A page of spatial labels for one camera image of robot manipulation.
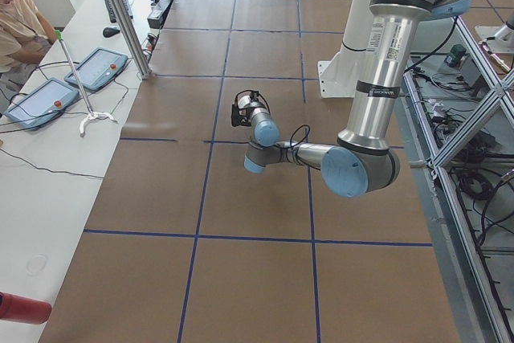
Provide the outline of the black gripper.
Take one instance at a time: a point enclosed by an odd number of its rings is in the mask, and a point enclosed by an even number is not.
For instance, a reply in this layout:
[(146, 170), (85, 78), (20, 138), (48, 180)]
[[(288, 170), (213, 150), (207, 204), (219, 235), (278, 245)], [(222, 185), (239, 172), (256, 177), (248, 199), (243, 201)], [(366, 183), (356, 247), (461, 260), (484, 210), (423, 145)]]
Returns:
[(250, 102), (240, 107), (236, 102), (231, 105), (230, 123), (232, 127), (251, 127), (251, 117), (257, 104)]

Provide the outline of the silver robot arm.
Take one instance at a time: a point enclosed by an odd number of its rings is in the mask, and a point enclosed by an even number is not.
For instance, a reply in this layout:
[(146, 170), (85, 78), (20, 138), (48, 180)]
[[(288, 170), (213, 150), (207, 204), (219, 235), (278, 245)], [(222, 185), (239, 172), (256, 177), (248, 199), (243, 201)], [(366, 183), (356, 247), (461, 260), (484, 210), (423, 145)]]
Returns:
[(280, 141), (279, 129), (257, 91), (246, 90), (232, 105), (232, 125), (252, 129), (246, 170), (290, 162), (321, 171), (335, 194), (353, 198), (392, 184), (399, 173), (386, 131), (418, 24), (465, 13), (471, 0), (370, 0), (373, 16), (347, 127), (336, 145)]

